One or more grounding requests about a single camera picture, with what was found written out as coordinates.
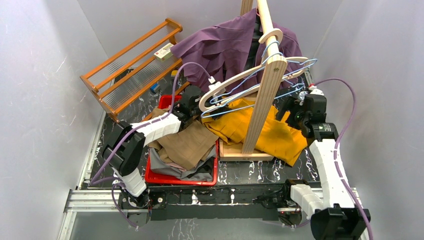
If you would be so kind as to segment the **pink ruffled garment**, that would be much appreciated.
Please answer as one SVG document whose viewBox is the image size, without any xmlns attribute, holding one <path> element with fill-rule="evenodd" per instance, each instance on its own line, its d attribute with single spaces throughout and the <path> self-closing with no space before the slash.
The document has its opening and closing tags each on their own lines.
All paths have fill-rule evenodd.
<svg viewBox="0 0 424 240">
<path fill-rule="evenodd" d="M 172 168 L 178 169 L 181 172 L 187 171 L 184 167 L 180 166 L 179 164 L 177 164 L 175 162 L 167 162 L 166 165 L 170 166 Z"/>
</svg>

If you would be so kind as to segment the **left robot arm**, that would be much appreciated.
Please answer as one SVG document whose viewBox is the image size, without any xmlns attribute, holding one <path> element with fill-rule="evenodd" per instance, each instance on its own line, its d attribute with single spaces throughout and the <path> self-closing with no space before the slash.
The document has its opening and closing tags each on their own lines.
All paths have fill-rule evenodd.
<svg viewBox="0 0 424 240">
<path fill-rule="evenodd" d="M 137 208 L 149 203 L 148 187 L 138 165 L 143 148 L 153 142 L 161 144 L 168 157 L 187 171 L 193 170 L 217 136 L 194 117 L 200 114 L 200 88 L 190 85 L 179 101 L 171 97 L 169 111 L 136 125 L 125 121 L 113 132 L 102 150 L 102 157 L 117 174 L 130 202 Z"/>
</svg>

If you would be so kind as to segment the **grey pleated skirt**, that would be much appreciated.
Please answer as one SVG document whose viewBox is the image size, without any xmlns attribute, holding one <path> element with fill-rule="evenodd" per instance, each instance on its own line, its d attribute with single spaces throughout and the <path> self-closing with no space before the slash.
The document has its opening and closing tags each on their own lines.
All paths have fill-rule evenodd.
<svg viewBox="0 0 424 240">
<path fill-rule="evenodd" d="M 202 181 L 211 182 L 213 180 L 214 161 L 217 156 L 216 147 L 211 147 L 202 156 L 199 162 L 191 169 L 187 170 L 182 166 L 171 162 L 165 163 L 158 151 L 150 147 L 148 149 L 150 157 L 150 170 L 155 174 L 175 177 L 181 181 Z"/>
</svg>

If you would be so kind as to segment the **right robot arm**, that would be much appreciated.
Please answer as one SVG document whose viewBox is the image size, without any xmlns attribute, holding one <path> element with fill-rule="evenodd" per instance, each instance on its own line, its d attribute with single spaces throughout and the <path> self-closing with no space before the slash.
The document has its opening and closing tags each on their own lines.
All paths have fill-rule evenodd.
<svg viewBox="0 0 424 240">
<path fill-rule="evenodd" d="M 371 214 L 363 208 L 347 179 L 339 153 L 340 134 L 333 123 L 326 121 L 327 99 L 322 94 L 301 92 L 290 96 L 277 113 L 286 123 L 300 130 L 306 138 L 320 178 L 322 197 L 308 183 L 286 181 L 282 202 L 288 207 L 297 204 L 309 218 L 316 240 L 372 240 Z"/>
</svg>

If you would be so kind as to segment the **khaki tan garment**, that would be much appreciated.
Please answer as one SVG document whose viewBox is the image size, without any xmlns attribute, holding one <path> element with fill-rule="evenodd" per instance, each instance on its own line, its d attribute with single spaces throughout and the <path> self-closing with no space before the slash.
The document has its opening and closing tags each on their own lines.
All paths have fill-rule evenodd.
<svg viewBox="0 0 424 240">
<path fill-rule="evenodd" d="M 165 163 L 174 162 L 190 170 L 215 146 L 217 140 L 217 135 L 194 119 L 185 129 L 163 136 L 148 146 L 156 149 Z"/>
</svg>

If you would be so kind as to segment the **mustard yellow garment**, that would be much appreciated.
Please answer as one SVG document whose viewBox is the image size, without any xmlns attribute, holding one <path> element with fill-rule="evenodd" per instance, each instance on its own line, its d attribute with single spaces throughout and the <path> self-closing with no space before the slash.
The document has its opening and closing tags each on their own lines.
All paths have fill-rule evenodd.
<svg viewBox="0 0 424 240">
<path fill-rule="evenodd" d="M 225 145 L 242 144 L 253 113 L 254 102 L 246 98 L 238 99 L 229 104 L 231 109 L 246 107 L 238 111 L 219 116 L 217 119 L 202 118 L 202 124 L 217 135 Z M 278 110 L 271 106 L 265 123 L 256 142 L 255 149 L 285 161 L 293 166 L 301 152 L 307 147 L 307 140 L 300 130 L 289 127 L 284 121 L 277 121 Z"/>
</svg>

